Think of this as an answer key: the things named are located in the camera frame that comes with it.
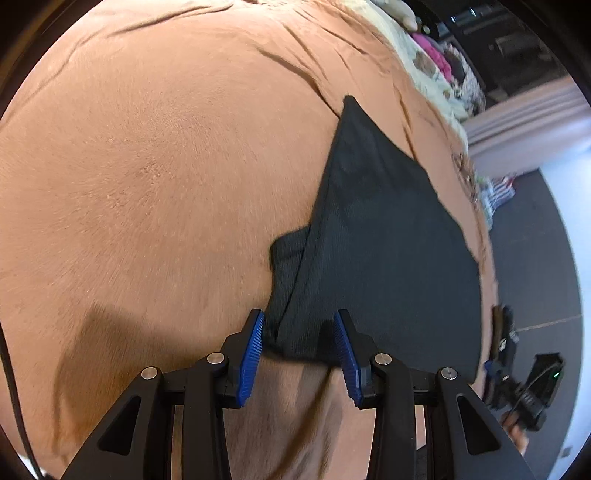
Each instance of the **cable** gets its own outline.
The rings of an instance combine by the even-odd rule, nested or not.
[[[517,408],[517,405],[519,405],[519,402],[521,401],[521,399],[523,398],[523,396],[525,395],[525,393],[534,385],[534,383],[536,383],[540,378],[542,378],[543,375],[545,375],[546,373],[548,373],[554,367],[558,367],[559,365],[560,365],[559,363],[554,362],[549,367],[544,368],[537,377],[535,377],[530,383],[528,383],[525,386],[525,388],[521,392],[521,395],[519,396],[519,398],[515,402],[515,405],[513,405],[513,407],[510,409],[509,414],[507,415],[507,418],[509,418],[509,417],[511,417],[511,415],[513,415],[513,412]]]
[[[6,375],[6,383],[8,384],[8,392],[10,393],[10,401],[12,403],[12,411],[14,412],[14,419],[17,422],[18,434],[21,436],[21,441],[25,447],[27,457],[35,470],[35,475],[39,480],[43,480],[45,477],[41,473],[37,459],[33,454],[29,437],[27,436],[27,430],[25,428],[25,421],[22,418],[21,402],[18,399],[17,381],[14,378],[14,370],[12,369],[12,362],[10,361],[10,353],[8,352],[8,345],[6,343],[6,337],[2,330],[2,324],[0,323],[0,358],[2,359],[2,365],[4,366],[4,374]]]

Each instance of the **dark gray fabric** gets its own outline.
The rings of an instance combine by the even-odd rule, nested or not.
[[[348,309],[358,331],[407,366],[455,367],[475,379],[478,265],[427,173],[353,97],[345,98],[311,224],[277,239],[271,261],[268,349],[337,365],[332,318]]]

